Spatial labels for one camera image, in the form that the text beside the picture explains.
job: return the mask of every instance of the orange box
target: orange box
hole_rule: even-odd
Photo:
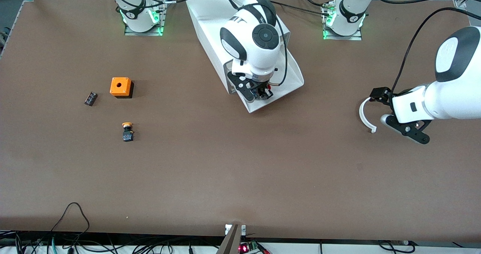
[[[110,94],[117,98],[132,98],[134,83],[128,77],[114,77],[110,84]]]

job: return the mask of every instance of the brown tabletop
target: brown tabletop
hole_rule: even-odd
[[[303,0],[282,0],[315,9]],[[357,109],[392,86],[414,31],[452,1],[374,1],[362,41],[322,40],[319,16],[276,6],[306,84],[249,114],[228,95],[185,4],[162,37],[124,36],[113,0],[27,2],[0,60],[0,228],[49,230],[71,201],[91,231],[479,241],[479,121],[435,121],[415,144]],[[398,89],[434,81],[443,40],[468,25],[433,17]],[[134,98],[109,94],[128,76]],[[93,107],[83,101],[99,93]],[[122,141],[123,122],[135,141]],[[82,230],[72,209],[59,230]]]

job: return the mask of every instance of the brown table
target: brown table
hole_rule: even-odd
[[[25,3],[0,60],[0,228],[49,230],[77,201],[99,232],[222,235],[235,222],[257,237],[479,241],[479,121],[435,121],[422,146],[381,125],[371,134],[357,115],[442,6],[374,1],[361,42],[322,40],[319,16],[276,6],[306,84],[248,114],[185,4],[164,36],[135,37],[113,0]],[[433,81],[438,46],[466,25],[432,18],[398,88]],[[115,76],[134,80],[133,99],[109,94]],[[366,111],[379,125],[389,109]],[[72,209],[59,230],[84,227]]]

